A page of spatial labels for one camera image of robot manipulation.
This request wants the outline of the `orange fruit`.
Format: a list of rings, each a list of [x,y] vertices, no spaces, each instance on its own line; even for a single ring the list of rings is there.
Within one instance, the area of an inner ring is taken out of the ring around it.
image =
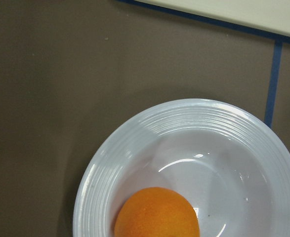
[[[192,205],[175,191],[152,187],[133,194],[120,209],[116,237],[199,237]]]

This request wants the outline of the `white round plate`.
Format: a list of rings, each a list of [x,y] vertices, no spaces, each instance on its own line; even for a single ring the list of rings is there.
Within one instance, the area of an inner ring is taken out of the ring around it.
[[[165,187],[193,206],[203,237],[290,237],[290,153],[252,114],[206,99],[146,109],[91,159],[73,214],[76,237],[111,237],[123,203]]]

